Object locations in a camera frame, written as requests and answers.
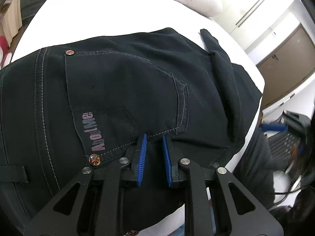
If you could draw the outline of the beige curtain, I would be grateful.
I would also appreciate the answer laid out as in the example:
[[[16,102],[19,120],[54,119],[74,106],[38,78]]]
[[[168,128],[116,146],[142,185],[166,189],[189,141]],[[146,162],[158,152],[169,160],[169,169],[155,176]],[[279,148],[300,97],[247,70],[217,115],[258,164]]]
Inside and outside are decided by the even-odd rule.
[[[8,47],[22,27],[20,0],[6,0],[1,7],[1,36],[4,36]]]

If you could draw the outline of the black denim pants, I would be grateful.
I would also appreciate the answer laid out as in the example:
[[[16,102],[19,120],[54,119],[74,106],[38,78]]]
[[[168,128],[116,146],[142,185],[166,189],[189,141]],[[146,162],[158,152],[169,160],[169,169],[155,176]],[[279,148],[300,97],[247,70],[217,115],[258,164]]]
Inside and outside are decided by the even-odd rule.
[[[124,193],[125,231],[182,206],[162,138],[202,167],[240,151],[261,91],[203,29],[205,48],[171,28],[45,47],[1,70],[1,209],[22,232],[83,167],[123,157],[147,136],[144,176]]]

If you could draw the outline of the black laptop keyboard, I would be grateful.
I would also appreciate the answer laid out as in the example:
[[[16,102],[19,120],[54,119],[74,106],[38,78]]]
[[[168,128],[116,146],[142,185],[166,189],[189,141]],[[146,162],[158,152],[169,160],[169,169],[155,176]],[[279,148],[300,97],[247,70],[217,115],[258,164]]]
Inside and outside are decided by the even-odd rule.
[[[300,143],[300,138],[290,132],[279,132],[268,138],[271,156],[274,160],[290,160],[292,151]]]

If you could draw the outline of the brown wooden door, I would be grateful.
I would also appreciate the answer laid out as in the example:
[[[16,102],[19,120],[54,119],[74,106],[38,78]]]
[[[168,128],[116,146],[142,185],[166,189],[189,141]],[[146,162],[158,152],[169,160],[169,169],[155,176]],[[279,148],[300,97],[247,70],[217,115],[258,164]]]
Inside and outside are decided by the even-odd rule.
[[[265,80],[265,109],[299,87],[314,73],[314,43],[302,25],[257,65]]]

